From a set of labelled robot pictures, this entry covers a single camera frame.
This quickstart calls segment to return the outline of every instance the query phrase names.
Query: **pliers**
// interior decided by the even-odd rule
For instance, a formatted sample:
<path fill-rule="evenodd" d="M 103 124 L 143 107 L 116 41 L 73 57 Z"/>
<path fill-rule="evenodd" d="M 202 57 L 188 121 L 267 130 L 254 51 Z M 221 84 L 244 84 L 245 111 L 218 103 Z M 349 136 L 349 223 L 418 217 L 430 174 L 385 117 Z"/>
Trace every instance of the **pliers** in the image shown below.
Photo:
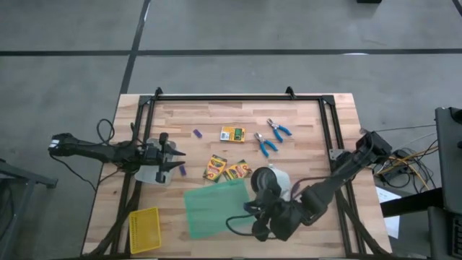
<path fill-rule="evenodd" d="M 265 148 L 265 144 L 269 145 L 271 148 L 273 148 L 274 151 L 277 151 L 277 147 L 276 145 L 274 145 L 272 142 L 266 140 L 263 138 L 263 136 L 259 133 L 255 133 L 255 138 L 257 138 L 257 140 L 260 142 L 260 148 L 261 148 L 261 151 L 263 152 L 263 154 L 268 157 L 269 156 L 269 153 L 268 151 L 266 151 L 266 148 Z"/>
<path fill-rule="evenodd" d="M 276 136 L 276 138 L 280 142 L 282 142 L 282 137 L 279 135 L 279 132 L 277 131 L 277 129 L 281 129 L 288 136 L 292 135 L 292 133 L 289 131 L 289 129 L 287 129 L 287 128 L 279 125 L 279 124 L 274 123 L 270 118 L 268 118 L 268 120 L 266 122 L 268 122 L 268 125 L 270 125 L 273 128 L 274 135 Z"/>

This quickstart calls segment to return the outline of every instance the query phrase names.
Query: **yellow crayon box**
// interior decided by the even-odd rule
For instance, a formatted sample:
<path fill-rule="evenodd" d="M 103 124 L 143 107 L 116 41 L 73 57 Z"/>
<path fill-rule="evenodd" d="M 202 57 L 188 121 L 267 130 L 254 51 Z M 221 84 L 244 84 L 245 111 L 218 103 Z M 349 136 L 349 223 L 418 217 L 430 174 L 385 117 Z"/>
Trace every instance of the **yellow crayon box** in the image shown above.
<path fill-rule="evenodd" d="M 219 177 L 225 169 L 226 162 L 226 159 L 218 155 L 212 155 L 209 163 L 207 164 L 207 169 L 204 171 L 203 177 L 207 180 L 218 182 Z"/>
<path fill-rule="evenodd" d="M 237 178 L 245 178 L 252 174 L 252 170 L 248 167 L 248 163 L 244 160 L 239 161 L 235 165 L 231 165 L 228 169 L 225 170 L 223 175 L 225 178 L 230 181 Z"/>
<path fill-rule="evenodd" d="M 219 140 L 229 142 L 244 142 L 245 129 L 232 126 L 223 126 L 222 132 L 219 135 Z"/>

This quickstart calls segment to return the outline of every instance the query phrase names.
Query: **white paper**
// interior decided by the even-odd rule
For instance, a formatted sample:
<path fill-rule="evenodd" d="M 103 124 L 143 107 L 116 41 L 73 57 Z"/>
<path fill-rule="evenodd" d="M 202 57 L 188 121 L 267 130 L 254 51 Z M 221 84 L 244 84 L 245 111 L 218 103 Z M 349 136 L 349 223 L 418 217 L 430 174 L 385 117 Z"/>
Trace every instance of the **white paper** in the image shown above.
<path fill-rule="evenodd" d="M 375 187 L 377 189 L 378 201 L 380 203 L 387 202 L 392 199 L 400 199 L 401 196 L 392 194 L 389 191 L 384 190 L 383 188 Z M 389 236 L 398 239 L 399 234 L 399 216 L 395 217 L 386 217 L 385 226 L 387 227 L 387 233 Z"/>

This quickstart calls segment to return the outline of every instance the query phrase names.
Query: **green folder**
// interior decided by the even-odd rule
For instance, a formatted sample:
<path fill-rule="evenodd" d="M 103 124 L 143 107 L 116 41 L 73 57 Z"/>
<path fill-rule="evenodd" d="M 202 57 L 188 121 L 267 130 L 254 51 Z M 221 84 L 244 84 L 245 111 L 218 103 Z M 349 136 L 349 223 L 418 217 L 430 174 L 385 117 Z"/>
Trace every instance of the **green folder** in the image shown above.
<path fill-rule="evenodd" d="M 228 217 L 248 215 L 243 208 L 249 202 L 249 196 L 243 179 L 217 183 L 213 186 L 185 192 L 186 214 L 189 223 L 189 235 L 192 239 L 207 238 L 228 230 L 225 221 Z M 250 233 L 255 217 L 231 220 L 233 228 Z"/>

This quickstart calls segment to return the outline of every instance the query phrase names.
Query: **black stand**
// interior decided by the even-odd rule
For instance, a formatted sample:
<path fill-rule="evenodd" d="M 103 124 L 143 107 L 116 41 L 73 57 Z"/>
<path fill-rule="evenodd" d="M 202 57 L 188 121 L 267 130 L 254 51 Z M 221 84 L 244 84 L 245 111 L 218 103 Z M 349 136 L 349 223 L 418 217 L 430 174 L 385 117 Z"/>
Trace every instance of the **black stand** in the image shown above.
<path fill-rule="evenodd" d="M 0 159 L 0 178 L 8 178 L 9 181 L 24 181 L 26 188 L 22 197 L 19 201 L 19 204 L 15 211 L 13 212 L 13 219 L 8 227 L 6 227 L 6 232 L 4 236 L 3 248 L 0 252 L 0 260 L 9 260 L 11 259 L 11 254 L 16 241 L 16 237 L 19 231 L 19 226 L 24 217 L 24 214 L 29 204 L 32 192 L 34 191 L 34 186 L 37 183 L 45 185 L 49 189 L 54 189 L 56 187 L 57 179 L 46 178 L 44 176 L 38 175 L 36 173 L 31 173 L 29 171 L 16 168 L 9 165 L 4 160 Z"/>

